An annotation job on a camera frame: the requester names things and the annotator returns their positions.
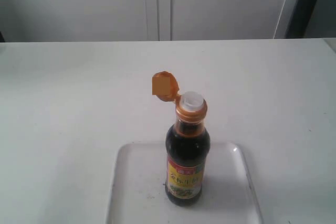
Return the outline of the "black vertical post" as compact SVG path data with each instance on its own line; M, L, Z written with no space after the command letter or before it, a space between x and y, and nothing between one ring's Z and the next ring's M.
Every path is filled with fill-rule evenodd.
M286 39L303 38L317 0L297 0L287 27Z

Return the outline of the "dark soy sauce bottle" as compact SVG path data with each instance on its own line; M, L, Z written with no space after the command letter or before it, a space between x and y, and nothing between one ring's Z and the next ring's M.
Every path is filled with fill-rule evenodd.
M176 121L166 134L166 181L168 199L178 206L196 203L202 193L206 158L211 138L204 126L207 103L190 91L179 94L176 78L167 71L152 77L152 93L175 104Z

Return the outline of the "white cabinet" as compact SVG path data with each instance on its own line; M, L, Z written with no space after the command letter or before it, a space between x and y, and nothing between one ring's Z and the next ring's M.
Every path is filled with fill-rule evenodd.
M7 42L284 38L297 0L1 0Z

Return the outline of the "white square plastic tray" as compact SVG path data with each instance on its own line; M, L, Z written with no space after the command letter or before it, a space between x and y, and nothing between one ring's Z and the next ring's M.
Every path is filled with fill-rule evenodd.
M107 223L262 223L239 146L212 143L204 172L167 162L165 144L122 146Z

